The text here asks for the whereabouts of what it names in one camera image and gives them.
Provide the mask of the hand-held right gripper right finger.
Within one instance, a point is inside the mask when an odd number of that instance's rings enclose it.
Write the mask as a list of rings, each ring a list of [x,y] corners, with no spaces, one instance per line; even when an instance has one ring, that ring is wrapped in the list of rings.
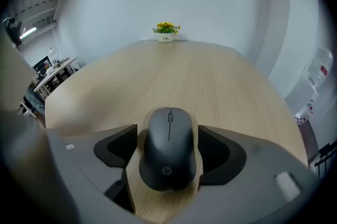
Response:
[[[173,223],[287,223],[310,200],[319,178],[280,145],[200,125],[201,147],[224,149],[200,176],[196,197]]]

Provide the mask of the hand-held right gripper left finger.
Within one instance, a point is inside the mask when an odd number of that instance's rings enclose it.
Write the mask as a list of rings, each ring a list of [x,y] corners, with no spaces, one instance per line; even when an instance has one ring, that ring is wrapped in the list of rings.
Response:
[[[47,137],[79,223],[142,223],[126,177],[137,147],[136,125],[72,137],[49,130]]]

